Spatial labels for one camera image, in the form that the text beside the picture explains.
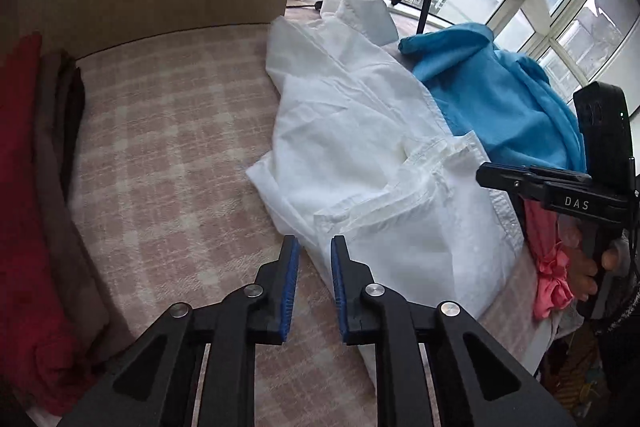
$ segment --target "triangular cutout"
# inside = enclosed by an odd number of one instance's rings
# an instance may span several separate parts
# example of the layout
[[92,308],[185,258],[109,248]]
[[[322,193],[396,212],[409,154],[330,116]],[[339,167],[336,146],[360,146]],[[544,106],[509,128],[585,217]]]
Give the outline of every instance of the triangular cutout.
[[463,340],[485,400],[493,401],[520,389],[518,378],[478,337],[473,333],[465,333]]
[[113,382],[113,390],[134,400],[146,401],[166,347],[166,335],[156,337]]

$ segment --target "white fabric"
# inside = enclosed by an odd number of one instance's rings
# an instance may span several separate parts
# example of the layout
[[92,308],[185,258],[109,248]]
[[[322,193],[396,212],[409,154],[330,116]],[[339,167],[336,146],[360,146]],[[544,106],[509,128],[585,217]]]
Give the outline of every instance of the white fabric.
[[343,234],[377,282],[425,305],[453,299],[479,317],[522,248],[513,207],[476,183],[487,160],[476,135],[452,136],[430,93],[379,47],[385,30],[375,28],[393,23],[386,7],[365,18],[345,8],[356,4],[340,0],[308,25],[272,23],[266,69],[281,94],[273,150],[247,174],[331,290],[330,240]]

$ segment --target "pink plaid bedspread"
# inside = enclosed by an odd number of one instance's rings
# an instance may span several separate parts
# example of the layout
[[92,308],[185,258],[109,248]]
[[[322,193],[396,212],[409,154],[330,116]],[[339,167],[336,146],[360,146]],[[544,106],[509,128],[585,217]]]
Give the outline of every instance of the pink plaid bedspread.
[[[244,174],[270,149],[278,107],[267,32],[178,32],[79,61],[86,110],[70,206],[122,316],[105,349],[176,301],[220,301],[277,257],[282,238]],[[535,330],[535,290],[524,252],[482,320],[516,357]],[[306,255],[289,341],[257,347],[255,405],[260,427],[376,424],[364,363],[340,343],[331,295]]]

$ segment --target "pink fabric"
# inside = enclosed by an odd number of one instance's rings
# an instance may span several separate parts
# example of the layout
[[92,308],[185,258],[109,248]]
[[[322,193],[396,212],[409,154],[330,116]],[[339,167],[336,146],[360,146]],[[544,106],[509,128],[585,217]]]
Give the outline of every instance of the pink fabric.
[[545,210],[537,201],[526,200],[524,209],[529,250],[538,270],[538,293],[533,316],[536,320],[542,320],[552,310],[566,308],[574,298],[566,281],[569,257],[562,251],[558,236],[558,214]]

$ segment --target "human hand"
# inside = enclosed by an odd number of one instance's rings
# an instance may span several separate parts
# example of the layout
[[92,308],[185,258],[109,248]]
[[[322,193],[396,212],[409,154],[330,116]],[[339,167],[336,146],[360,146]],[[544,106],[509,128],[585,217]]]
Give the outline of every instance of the human hand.
[[[566,281],[569,289],[580,301],[586,301],[589,295],[596,295],[598,285],[593,277],[598,273],[598,265],[582,251],[582,233],[575,220],[559,221],[559,232],[562,239],[562,251],[569,257]],[[615,271],[620,267],[620,254],[615,247],[602,254],[602,267],[607,271]]]

